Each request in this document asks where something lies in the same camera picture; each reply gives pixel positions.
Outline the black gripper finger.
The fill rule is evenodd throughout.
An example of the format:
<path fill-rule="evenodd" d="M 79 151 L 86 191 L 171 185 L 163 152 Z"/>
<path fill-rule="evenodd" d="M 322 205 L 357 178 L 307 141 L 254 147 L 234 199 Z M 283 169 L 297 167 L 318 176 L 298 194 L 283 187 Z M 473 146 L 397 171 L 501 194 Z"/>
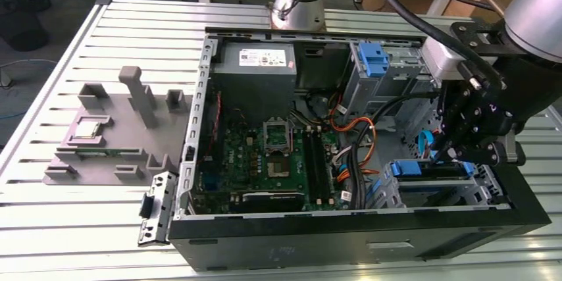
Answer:
<path fill-rule="evenodd" d="M 516 101 L 508 93 L 490 96 L 459 88 L 449 156 L 475 164 L 526 163 L 522 145 L 516 140 L 526 119 Z"/>
<path fill-rule="evenodd" d="M 457 99 L 459 94 L 459 83 L 443 83 L 441 96 L 438 99 L 438 114 L 441 116 L 441 132 L 435 136 L 435 142 L 431 149 L 435 150 L 433 160 L 442 161 L 446 151 L 450 147 L 450 139 L 453 134 L 453 122 L 455 119 L 454 110 L 457 110 Z"/>

